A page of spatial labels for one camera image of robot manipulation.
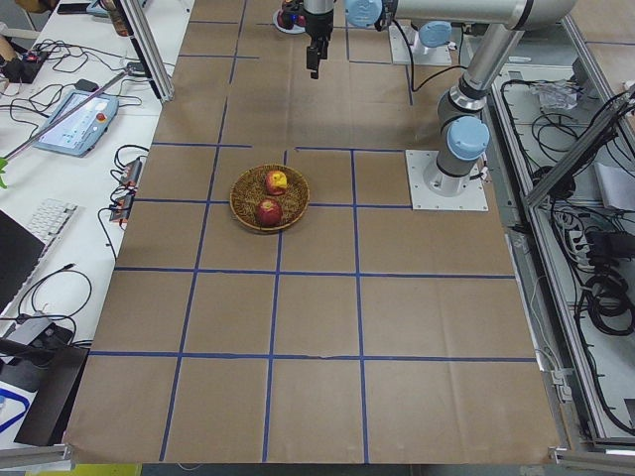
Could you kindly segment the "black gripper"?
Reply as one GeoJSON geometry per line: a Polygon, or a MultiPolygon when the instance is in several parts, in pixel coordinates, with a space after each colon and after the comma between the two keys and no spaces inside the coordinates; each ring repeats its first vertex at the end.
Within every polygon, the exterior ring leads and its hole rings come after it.
{"type": "Polygon", "coordinates": [[[304,1],[303,0],[284,0],[282,2],[281,10],[289,14],[303,14],[304,1]]]}
{"type": "Polygon", "coordinates": [[[304,0],[306,32],[317,47],[308,46],[306,65],[311,79],[318,79],[319,60],[327,59],[327,39],[332,33],[332,0],[304,0]]]}

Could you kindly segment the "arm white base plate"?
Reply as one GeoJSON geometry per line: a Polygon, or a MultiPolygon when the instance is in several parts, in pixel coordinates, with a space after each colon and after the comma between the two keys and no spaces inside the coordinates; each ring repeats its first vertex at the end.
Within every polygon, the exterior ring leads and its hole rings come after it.
{"type": "Polygon", "coordinates": [[[477,164],[466,176],[453,178],[438,168],[437,155],[437,151],[405,152],[412,208],[486,212],[487,198],[477,164]]]}
{"type": "Polygon", "coordinates": [[[407,41],[404,41],[396,25],[389,27],[389,39],[392,64],[408,65],[410,54],[415,65],[450,66],[451,57],[448,45],[434,48],[426,47],[419,33],[410,25],[403,26],[407,41]]]}

